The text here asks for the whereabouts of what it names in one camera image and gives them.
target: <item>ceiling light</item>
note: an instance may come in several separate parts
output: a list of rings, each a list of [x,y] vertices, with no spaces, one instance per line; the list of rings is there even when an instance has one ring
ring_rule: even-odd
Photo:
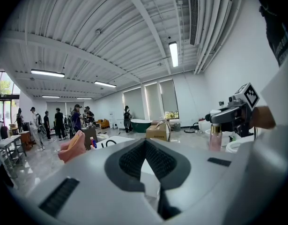
[[[94,84],[103,85],[103,86],[107,86],[107,87],[111,87],[111,88],[116,87],[116,85],[112,85],[112,84],[105,83],[105,82],[99,82],[99,81],[94,82]]]
[[[42,96],[43,98],[59,98],[59,96]]]
[[[56,72],[37,70],[37,69],[32,69],[31,73],[32,74],[39,74],[39,75],[46,75],[46,76],[54,76],[54,77],[64,77],[65,76],[64,73],[56,73]]]
[[[169,43],[173,67],[178,67],[177,42]]]

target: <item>bottle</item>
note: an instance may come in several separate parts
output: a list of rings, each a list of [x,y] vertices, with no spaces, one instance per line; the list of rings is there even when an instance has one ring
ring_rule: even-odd
[[[93,148],[97,148],[97,144],[96,144],[96,141],[94,140],[94,138],[93,138],[93,137],[90,137],[90,140],[91,140],[91,146],[92,146]]]
[[[220,113],[220,110],[210,111],[210,115],[215,115]],[[222,144],[222,128],[220,124],[212,124],[209,136],[209,150],[210,151],[221,151]]]

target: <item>woman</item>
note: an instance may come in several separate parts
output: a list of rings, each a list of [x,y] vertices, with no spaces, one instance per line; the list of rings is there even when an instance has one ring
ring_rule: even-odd
[[[21,114],[21,108],[18,109],[18,113],[17,113],[17,125],[18,125],[18,131],[21,132],[21,128],[22,128],[22,124],[23,124],[23,116]]]
[[[125,109],[124,109],[124,126],[125,126],[126,133],[132,131],[131,121],[130,121],[130,119],[132,118],[132,115],[130,114],[129,111],[130,111],[129,107],[125,106]]]
[[[81,130],[81,121],[80,119],[83,119],[83,116],[79,113],[80,106],[79,104],[76,104],[74,106],[71,120],[72,120],[72,126],[74,128],[74,131],[77,133],[78,130]]]

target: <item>pink bottle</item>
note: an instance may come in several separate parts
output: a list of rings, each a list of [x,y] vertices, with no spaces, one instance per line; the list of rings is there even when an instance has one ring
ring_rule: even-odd
[[[211,115],[220,113],[220,110],[212,110]],[[212,124],[209,136],[209,150],[210,151],[221,151],[222,145],[222,129],[220,124]]]

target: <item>bathtub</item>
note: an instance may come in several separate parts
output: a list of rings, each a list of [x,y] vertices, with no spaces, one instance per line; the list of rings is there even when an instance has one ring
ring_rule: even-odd
[[[131,125],[137,133],[145,133],[146,129],[151,126],[151,123],[151,120],[131,119]]]

